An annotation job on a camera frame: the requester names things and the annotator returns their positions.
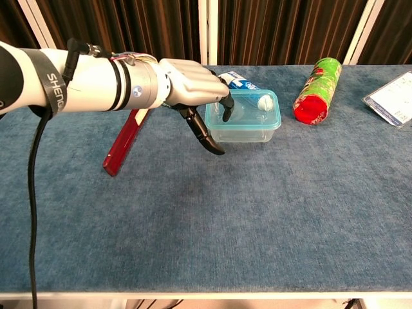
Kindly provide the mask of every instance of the brown curtain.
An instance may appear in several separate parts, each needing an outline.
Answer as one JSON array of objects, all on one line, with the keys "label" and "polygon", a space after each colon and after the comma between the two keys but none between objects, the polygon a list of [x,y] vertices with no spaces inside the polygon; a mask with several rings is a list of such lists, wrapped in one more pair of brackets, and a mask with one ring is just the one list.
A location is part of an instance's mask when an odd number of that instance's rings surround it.
[{"label": "brown curtain", "polygon": [[411,0],[385,0],[358,64],[412,64]]},{"label": "brown curtain", "polygon": [[58,48],[70,37],[114,51],[200,61],[198,0],[37,0]]},{"label": "brown curtain", "polygon": [[0,2],[0,41],[20,48],[39,47],[17,0]]},{"label": "brown curtain", "polygon": [[220,0],[218,64],[342,62],[366,2]]}]

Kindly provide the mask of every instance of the black cable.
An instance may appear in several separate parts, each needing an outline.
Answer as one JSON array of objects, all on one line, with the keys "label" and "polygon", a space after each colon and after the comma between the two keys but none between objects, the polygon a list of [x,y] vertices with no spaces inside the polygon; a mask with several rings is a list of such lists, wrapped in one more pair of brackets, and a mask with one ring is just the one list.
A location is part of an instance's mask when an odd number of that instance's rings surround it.
[{"label": "black cable", "polygon": [[36,249],[36,237],[37,237],[37,206],[36,206],[36,193],[34,185],[34,169],[36,163],[37,150],[39,148],[40,139],[46,127],[47,121],[49,121],[52,115],[51,107],[47,107],[43,116],[40,119],[34,134],[32,148],[30,150],[30,156],[28,159],[28,194],[30,198],[30,215],[32,219],[32,231],[30,236],[30,252],[29,252],[29,269],[30,269],[30,284],[32,288],[33,309],[37,309],[37,288],[36,288],[36,276],[35,276],[35,249]]},{"label": "black cable", "polygon": [[135,309],[139,309],[139,308],[143,305],[143,303],[144,303],[144,299],[142,299],[142,301],[140,302],[140,304],[138,304],[138,305],[135,307]]},{"label": "black cable", "polygon": [[174,305],[172,305],[172,306],[170,306],[170,307],[167,307],[166,309],[172,309],[172,308],[174,308],[174,307],[177,307],[179,304],[182,303],[182,301],[183,301],[183,299],[179,300],[176,304],[174,304]]},{"label": "black cable", "polygon": [[350,299],[349,301],[345,301],[344,304],[347,304],[345,306],[345,309],[352,309],[353,306],[355,306],[355,304],[358,302],[359,298],[353,298]]},{"label": "black cable", "polygon": [[155,302],[156,302],[156,299],[152,301],[151,304],[146,309],[150,309],[150,307],[152,307]]}]

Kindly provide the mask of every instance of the blue tablecloth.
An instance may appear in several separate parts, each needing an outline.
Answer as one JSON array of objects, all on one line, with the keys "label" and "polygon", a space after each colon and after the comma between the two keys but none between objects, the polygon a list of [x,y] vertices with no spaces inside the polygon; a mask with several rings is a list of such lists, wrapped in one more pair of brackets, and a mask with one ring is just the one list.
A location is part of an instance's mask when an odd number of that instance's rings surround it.
[{"label": "blue tablecloth", "polygon": [[[273,139],[214,156],[159,108],[116,178],[102,162],[129,112],[59,115],[37,159],[39,291],[412,291],[411,123],[361,100],[411,68],[345,66],[330,116],[307,126],[292,104],[311,66],[215,67],[276,92]],[[0,292],[30,290],[38,121],[0,121]]]}]

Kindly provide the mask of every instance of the robotic arm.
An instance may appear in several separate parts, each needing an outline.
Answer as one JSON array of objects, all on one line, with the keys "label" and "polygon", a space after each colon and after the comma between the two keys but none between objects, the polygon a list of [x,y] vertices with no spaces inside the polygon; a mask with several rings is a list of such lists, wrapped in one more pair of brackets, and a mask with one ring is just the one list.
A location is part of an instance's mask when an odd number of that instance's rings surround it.
[{"label": "robotic arm", "polygon": [[100,46],[68,42],[68,50],[25,50],[0,42],[0,118],[17,108],[60,112],[118,111],[167,106],[178,110],[210,152],[224,150],[209,136],[196,111],[220,102],[223,121],[234,101],[224,80],[195,61],[147,54],[108,53]]}]

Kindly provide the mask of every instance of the cylindrical can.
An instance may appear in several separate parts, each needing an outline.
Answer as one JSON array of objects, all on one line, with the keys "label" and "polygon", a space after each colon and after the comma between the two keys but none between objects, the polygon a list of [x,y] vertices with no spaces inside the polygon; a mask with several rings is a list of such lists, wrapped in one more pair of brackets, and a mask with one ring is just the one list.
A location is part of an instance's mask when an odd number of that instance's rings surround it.
[{"label": "cylindrical can", "polygon": [[341,71],[342,65],[334,58],[323,58],[316,62],[293,105],[298,121],[318,124],[328,116]]}]

